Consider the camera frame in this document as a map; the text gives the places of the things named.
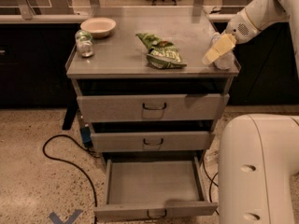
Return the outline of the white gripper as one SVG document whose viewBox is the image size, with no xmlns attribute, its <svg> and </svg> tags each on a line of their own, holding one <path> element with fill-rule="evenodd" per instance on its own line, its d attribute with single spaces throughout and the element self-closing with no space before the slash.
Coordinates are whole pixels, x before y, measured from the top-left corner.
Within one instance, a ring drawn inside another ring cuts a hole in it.
<svg viewBox="0 0 299 224">
<path fill-rule="evenodd" d="M 233 51 L 235 44 L 243 44 L 249 42 L 260 31 L 250 21 L 246 10 L 243 8 L 237 12 L 228 22 L 225 33 L 222 33 L 220 39 L 211 45 L 204 55 L 202 61 L 209 65 L 220 58 L 221 55 Z"/>
</svg>

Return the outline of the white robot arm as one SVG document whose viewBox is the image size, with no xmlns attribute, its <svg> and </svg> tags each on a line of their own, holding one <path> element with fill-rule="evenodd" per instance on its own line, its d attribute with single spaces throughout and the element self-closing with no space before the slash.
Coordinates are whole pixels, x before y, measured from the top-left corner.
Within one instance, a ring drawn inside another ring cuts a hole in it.
<svg viewBox="0 0 299 224">
<path fill-rule="evenodd" d="M 236 44 L 268 26 L 290 24 L 298 50 L 299 0 L 252 0 L 210 45 L 203 63 L 216 62 Z M 296 116 L 248 114 L 232 119 L 220 140 L 219 224 L 295 224 L 290 181 L 299 173 Z"/>
</svg>

